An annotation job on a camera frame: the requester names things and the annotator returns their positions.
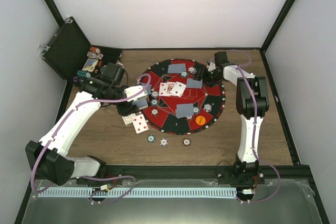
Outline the blue green 50 chip stack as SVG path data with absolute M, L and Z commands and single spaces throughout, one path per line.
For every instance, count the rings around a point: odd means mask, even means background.
M 148 141 L 149 143 L 153 143 L 153 142 L 155 141 L 155 136 L 152 135 L 152 134 L 150 134 L 150 135 L 147 137 L 147 141 Z

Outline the orange big blind button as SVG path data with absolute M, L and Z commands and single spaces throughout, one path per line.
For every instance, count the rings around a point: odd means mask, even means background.
M 197 125 L 204 125 L 206 123 L 206 118 L 204 116 L 197 116 L 195 122 Z

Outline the red chips seat two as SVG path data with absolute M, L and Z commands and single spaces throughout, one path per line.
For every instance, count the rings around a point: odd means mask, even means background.
M 152 116 L 158 116 L 158 114 L 159 114 L 159 111 L 157 109 L 152 109 L 151 110 L 151 115 Z

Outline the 10 chips mat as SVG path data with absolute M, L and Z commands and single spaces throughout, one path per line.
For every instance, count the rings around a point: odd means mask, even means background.
M 212 110 L 212 105 L 211 104 L 205 104 L 203 107 L 205 112 L 210 112 Z

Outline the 50 chips mat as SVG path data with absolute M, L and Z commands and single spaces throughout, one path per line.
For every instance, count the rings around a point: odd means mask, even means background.
M 199 113 L 199 107 L 197 107 L 197 106 L 193 107 L 193 113 L 198 114 Z

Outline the card dealt seat six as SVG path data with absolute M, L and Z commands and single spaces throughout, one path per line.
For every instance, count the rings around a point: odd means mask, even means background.
M 184 63 L 170 64 L 168 66 L 168 73 L 182 73 L 186 71 L 186 65 Z

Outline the black suit community card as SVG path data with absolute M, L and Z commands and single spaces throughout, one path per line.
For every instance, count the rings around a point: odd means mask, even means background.
M 171 94 L 177 97 L 181 97 L 185 89 L 186 89 L 186 84 L 181 83 L 181 82 L 176 82 L 171 90 Z

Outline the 50 chips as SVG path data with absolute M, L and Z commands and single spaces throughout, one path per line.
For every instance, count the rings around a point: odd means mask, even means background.
M 151 102 L 150 102 L 150 104 L 152 105 L 152 106 L 158 106 L 158 100 L 157 99 L 152 99 L 151 100 Z
M 181 77 L 182 78 L 187 78 L 188 77 L 188 73 L 186 71 L 181 72 Z

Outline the blue orange 10 chip stack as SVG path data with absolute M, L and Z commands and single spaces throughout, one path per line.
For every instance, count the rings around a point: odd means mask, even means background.
M 168 139 L 166 139 L 166 138 L 162 138 L 162 139 L 160 139 L 160 145 L 162 146 L 162 147 L 166 147 L 167 145 L 168 145 Z

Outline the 10 chips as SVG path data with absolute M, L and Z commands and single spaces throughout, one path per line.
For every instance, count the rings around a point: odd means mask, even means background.
M 151 96 L 152 96 L 153 98 L 157 98 L 157 97 L 159 96 L 159 93 L 158 93 L 157 91 L 153 91 L 153 92 L 151 93 Z
M 197 73 L 197 69 L 194 68 L 194 67 L 189 67 L 189 68 L 188 68 L 188 72 L 189 72 L 190 74 L 196 74 L 196 73 Z

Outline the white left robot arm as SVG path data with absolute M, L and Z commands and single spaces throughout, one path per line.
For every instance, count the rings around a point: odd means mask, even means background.
M 72 104 L 53 128 L 38 142 L 30 141 L 26 155 L 31 167 L 30 184 L 35 185 L 35 176 L 56 185 L 63 185 L 71 178 L 89 177 L 95 184 L 102 184 L 107 178 L 107 170 L 94 157 L 68 157 L 69 149 L 83 126 L 97 112 L 102 104 L 131 105 L 134 100 L 148 97 L 147 88 L 151 77 L 140 75 L 147 83 L 137 80 L 135 86 L 115 87 L 110 83 L 90 77 L 80 86 Z

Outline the card dealt seat one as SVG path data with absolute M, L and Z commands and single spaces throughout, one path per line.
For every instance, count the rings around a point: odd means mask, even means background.
M 194 115 L 193 108 L 191 109 L 186 109 L 186 110 L 176 110 L 176 117 L 178 119 L 180 118 L 186 118 Z

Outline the red brown chip stack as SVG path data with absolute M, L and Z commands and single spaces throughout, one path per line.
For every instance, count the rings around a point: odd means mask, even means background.
M 182 141 L 182 143 L 183 143 L 184 146 L 190 146 L 191 141 L 190 141 L 188 138 L 185 138 L 185 139 Z

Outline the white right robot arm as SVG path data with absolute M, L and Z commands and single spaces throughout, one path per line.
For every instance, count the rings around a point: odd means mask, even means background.
M 236 110 L 241 118 L 240 146 L 233 164 L 233 177 L 244 184 L 257 175 L 259 167 L 258 141 L 261 124 L 269 110 L 269 96 L 265 77 L 244 71 L 240 66 L 202 67 L 196 80 L 213 87 L 224 80 L 236 86 Z

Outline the five of diamonds card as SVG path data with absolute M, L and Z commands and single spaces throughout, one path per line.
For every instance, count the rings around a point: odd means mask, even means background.
M 149 129 L 146 119 L 143 114 L 135 116 L 132 120 L 133 127 L 136 134 L 142 133 Z

